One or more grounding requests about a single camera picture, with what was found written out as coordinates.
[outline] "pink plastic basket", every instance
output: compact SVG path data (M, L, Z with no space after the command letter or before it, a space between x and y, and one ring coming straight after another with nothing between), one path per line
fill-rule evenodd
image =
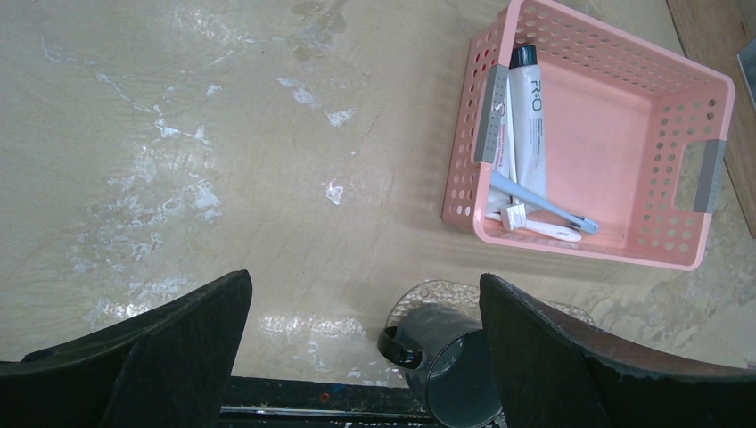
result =
M601 227L580 243L507 233L485 218L491 164L473 154L491 109L487 77L520 45L538 47L549 199ZM680 55L551 0L512 0L471 42L442 217L487 243L693 270L703 259L734 97L729 77ZM694 208L684 211L675 195L689 144L703 144L704 156Z

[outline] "cup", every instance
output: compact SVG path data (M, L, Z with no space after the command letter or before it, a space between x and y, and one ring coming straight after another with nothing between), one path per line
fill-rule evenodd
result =
M450 428L477 428L502 411L480 321L438 304L413 309L378 337L428 413Z

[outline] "table surface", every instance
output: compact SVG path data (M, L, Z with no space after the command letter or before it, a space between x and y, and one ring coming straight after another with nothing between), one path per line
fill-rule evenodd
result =
M467 46L505 2L4 3L0 359L245 268L234 375L400 386L374 347L391 307L483 272L657 350L756 363L756 241L727 177L690 273L441 222ZM565 3L680 52L664 0Z

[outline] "black cap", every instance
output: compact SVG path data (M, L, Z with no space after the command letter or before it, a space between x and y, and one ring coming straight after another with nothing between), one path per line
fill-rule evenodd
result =
M509 69L516 69L517 67L525 67L527 65L538 64L538 57L536 56L536 46L527 45L518 47L512 50L512 60L509 62Z

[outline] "toothbrush handle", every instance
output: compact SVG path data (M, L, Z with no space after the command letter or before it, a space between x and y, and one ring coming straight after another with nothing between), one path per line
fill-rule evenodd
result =
M565 226L551 225L540 221L528 220L528 222L525 224L525 228L533 232L538 232L542 235L550 236L560 241L566 241L568 243L577 243L583 238L583 236L577 230L573 230Z
M570 221L572 225L578 227L580 230L588 234L595 235L598 233L598 223L596 223L595 221L591 220L590 218L579 218L577 216L573 216L569 212L562 210L553 203L543 199L542 197L531 192L525 187L513 183L512 180L502 176L496 171L491 174L491 185L504 193L507 193L516 198L520 198L524 202L553 212L557 216Z

